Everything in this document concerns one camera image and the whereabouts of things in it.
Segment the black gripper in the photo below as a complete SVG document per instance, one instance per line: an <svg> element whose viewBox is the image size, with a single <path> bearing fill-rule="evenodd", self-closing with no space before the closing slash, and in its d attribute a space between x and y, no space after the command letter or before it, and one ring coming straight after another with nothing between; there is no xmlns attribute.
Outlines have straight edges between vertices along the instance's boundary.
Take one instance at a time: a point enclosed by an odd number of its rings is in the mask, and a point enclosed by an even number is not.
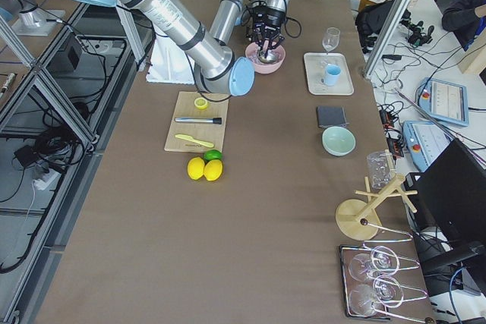
<svg viewBox="0 0 486 324"><path fill-rule="evenodd" d="M281 35L280 28L284 23L286 13L271 8L264 2L258 2L250 8L250 15L252 27L246 27L246 38L257 45L258 51L264 49L266 39L268 39L267 52L276 49L285 39Z"/></svg>

